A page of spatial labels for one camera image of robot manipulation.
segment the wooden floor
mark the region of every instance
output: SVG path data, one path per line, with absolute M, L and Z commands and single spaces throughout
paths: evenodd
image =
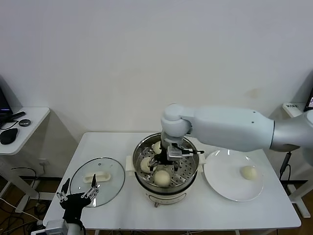
M 0 178 L 0 190 L 5 186 L 6 181 L 3 178 Z M 41 181 L 38 185 L 37 189 L 39 191 L 44 192 L 55 192 L 58 188 L 59 182 L 58 181 Z M 12 205 L 17 205 L 18 201 L 22 198 L 23 192 L 20 191 L 15 186 L 11 185 L 6 194 L 4 195 L 3 199 L 5 199 L 7 202 L 11 203 Z M 306 204 L 308 210 L 313 215 L 313 192 L 308 193 L 305 197 L 303 197 L 303 201 Z M 34 215 L 35 217 L 38 217 L 34 214 L 33 206 L 35 206 L 36 200 L 30 200 L 25 208 L 24 211 L 27 211 L 29 214 Z M 5 229 L 8 226 L 8 217 L 10 216 L 10 213 L 14 211 L 9 205 L 4 203 L 3 201 L 0 201 L 0 209 L 4 209 L 7 212 L 0 210 L 0 235 L 3 233 L 2 231 L 5 231 Z M 13 216 L 20 217 L 24 220 L 24 222 L 33 221 L 34 219 L 28 215 L 25 214 L 18 214 L 14 213 Z M 44 218 L 44 214 L 39 216 L 40 219 Z M 14 224 L 10 226 L 11 228 L 15 228 L 19 225 L 21 225 L 22 219 L 16 219 L 11 218 L 10 222 L 14 222 L 14 220 L 17 220 Z M 296 229 L 281 229 L 278 231 L 272 232 L 270 235 L 276 235 L 277 232 L 279 235 L 313 235 L 313 218 L 304 219 L 301 218 L 302 226 Z M 248 235 L 251 234 L 252 231 L 240 231 L 241 235 Z M 87 230 L 88 235 L 92 235 L 94 231 Z M 186 232 L 180 231 L 180 232 L 166 232 L 166 231 L 160 231 L 160 232 L 152 232 L 152 231 L 142 231 L 137 232 L 136 234 L 133 233 L 133 235 L 182 235 Z M 10 233 L 9 235 L 28 235 L 27 231 L 23 230 L 23 227 L 15 230 L 14 232 Z M 131 231 L 100 231 L 100 235 L 130 235 Z M 198 233 L 199 235 L 235 235 L 234 231 L 205 231 Z

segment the small white table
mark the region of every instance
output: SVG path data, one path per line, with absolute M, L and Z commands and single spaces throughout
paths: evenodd
M 152 133 L 85 133 L 59 185 L 84 163 L 110 157 L 126 164 L 136 145 Z M 189 138 L 198 149 L 209 154 L 219 148 Z M 299 227 L 301 221 L 280 184 L 263 150 L 247 153 L 264 172 L 264 189 L 250 202 L 234 202 L 217 194 L 198 174 L 187 197 L 179 203 L 155 208 L 134 176 L 126 174 L 120 193 L 97 208 L 84 208 L 81 220 L 96 230 L 255 230 Z M 44 218 L 61 219 L 64 210 L 55 196 Z
M 0 192 L 0 197 L 6 192 L 10 183 L 14 184 L 20 190 L 25 192 L 25 196 L 17 206 L 16 212 L 19 212 L 24 209 L 28 198 L 36 199 L 38 198 L 38 192 L 35 190 L 39 181 L 34 182 L 33 188 L 27 184 L 24 180 L 22 180 L 15 172 L 11 171 L 11 165 L 5 160 L 7 155 L 15 155 L 17 154 L 31 135 L 36 131 L 38 126 L 42 123 L 45 117 L 49 114 L 50 110 L 47 107 L 22 107 L 22 108 L 12 108 L 14 113 L 18 113 L 24 111 L 26 113 L 25 116 L 17 118 L 15 120 L 29 119 L 31 120 L 31 124 L 27 127 L 21 127 L 18 125 L 13 126 L 13 128 L 18 128 L 18 133 L 16 139 L 11 144 L 0 144 L 0 175 L 5 178 L 8 183 Z M 2 128 L 7 128 L 11 126 L 13 123 L 8 123 L 4 125 Z M 40 198 L 45 200 L 51 200 L 53 197 L 52 193 L 40 193 Z

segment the glass lid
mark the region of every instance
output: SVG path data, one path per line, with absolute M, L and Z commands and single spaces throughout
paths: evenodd
M 87 207 L 99 207 L 111 201 L 122 189 L 125 181 L 123 166 L 112 158 L 96 158 L 82 165 L 74 174 L 69 192 L 87 192 L 96 174 L 99 192 Z

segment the pot handle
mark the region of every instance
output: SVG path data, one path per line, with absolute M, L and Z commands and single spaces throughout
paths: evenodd
M 198 165 L 198 171 L 203 172 L 203 165 L 206 164 L 205 156 L 203 153 L 199 154 L 199 165 Z
M 126 172 L 128 172 L 129 176 L 135 176 L 135 168 L 133 165 L 133 157 L 131 155 L 126 157 L 126 166 L 125 166 Z

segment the black mouse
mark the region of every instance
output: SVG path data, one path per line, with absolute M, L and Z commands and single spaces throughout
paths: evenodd
M 10 144 L 10 143 L 12 143 L 15 140 L 17 133 L 18 133 L 18 129 L 17 128 L 13 128 L 13 129 L 9 129 L 9 130 L 3 131 L 0 134 L 0 143 L 2 143 L 2 144 Z
M 19 121 L 20 126 L 29 126 L 30 125 L 30 120 L 29 119 L 23 119 Z

